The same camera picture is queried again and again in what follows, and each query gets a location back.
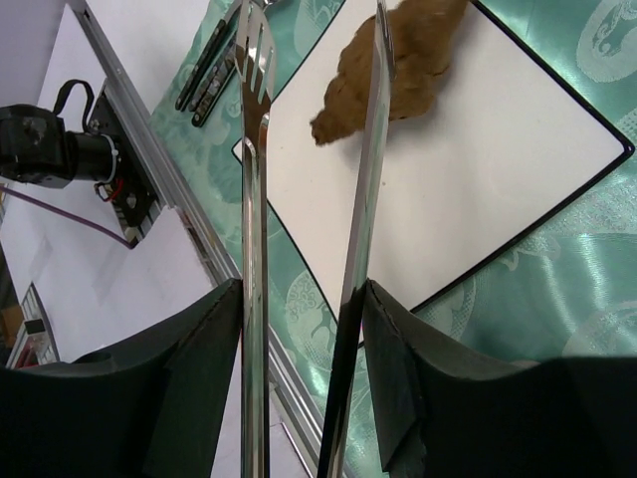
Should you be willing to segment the silver metal tongs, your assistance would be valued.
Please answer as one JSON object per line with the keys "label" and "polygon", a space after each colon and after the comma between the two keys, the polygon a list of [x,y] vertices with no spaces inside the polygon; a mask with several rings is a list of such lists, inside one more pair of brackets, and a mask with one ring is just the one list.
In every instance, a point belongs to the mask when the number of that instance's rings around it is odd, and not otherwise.
{"label": "silver metal tongs", "polygon": [[[270,446],[265,433],[269,392],[268,344],[267,140],[276,77],[277,53],[263,5],[241,4],[235,36],[235,68],[242,107],[242,377],[241,426],[244,477],[270,474]],[[376,205],[379,194],[394,48],[386,4],[376,4],[370,92],[345,261],[337,334],[318,459],[319,477],[339,477],[361,332]]]}

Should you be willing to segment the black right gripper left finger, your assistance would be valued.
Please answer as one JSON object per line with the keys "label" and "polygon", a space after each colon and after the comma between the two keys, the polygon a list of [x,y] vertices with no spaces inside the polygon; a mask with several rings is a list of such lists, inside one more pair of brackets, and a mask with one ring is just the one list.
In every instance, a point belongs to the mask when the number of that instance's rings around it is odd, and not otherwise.
{"label": "black right gripper left finger", "polygon": [[239,341],[231,279],[72,362],[1,372],[5,477],[207,477]]}

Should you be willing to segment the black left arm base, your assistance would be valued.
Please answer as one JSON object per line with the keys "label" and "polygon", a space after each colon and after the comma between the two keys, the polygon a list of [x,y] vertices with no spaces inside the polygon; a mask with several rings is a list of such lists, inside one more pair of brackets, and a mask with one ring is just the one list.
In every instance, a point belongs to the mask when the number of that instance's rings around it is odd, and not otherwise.
{"label": "black left arm base", "polygon": [[[68,130],[62,118],[75,87],[86,94],[80,132]],[[49,189],[90,182],[97,198],[113,208],[121,235],[24,193],[12,195],[100,231],[128,249],[141,241],[159,210],[158,194],[113,106],[85,80],[66,81],[50,111],[25,104],[1,109],[1,178]]]}

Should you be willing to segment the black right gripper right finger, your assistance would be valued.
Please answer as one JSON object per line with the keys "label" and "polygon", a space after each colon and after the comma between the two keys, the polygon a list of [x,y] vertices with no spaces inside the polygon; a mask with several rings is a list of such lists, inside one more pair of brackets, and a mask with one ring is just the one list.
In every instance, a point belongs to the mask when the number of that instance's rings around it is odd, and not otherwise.
{"label": "black right gripper right finger", "polygon": [[635,475],[634,358],[498,360],[420,321],[372,281],[363,328],[389,475]]}

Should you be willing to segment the brown chocolate croissant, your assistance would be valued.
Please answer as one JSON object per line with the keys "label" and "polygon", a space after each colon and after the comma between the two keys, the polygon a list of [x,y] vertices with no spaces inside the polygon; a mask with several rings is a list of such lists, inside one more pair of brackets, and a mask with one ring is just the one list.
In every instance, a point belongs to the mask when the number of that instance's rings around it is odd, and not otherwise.
{"label": "brown chocolate croissant", "polygon": [[[394,46],[391,121],[421,117],[431,109],[451,65],[453,39],[468,5],[464,0],[402,1],[388,11]],[[371,16],[340,52],[336,74],[323,95],[323,108],[311,120],[318,146],[364,129],[374,30]]]}

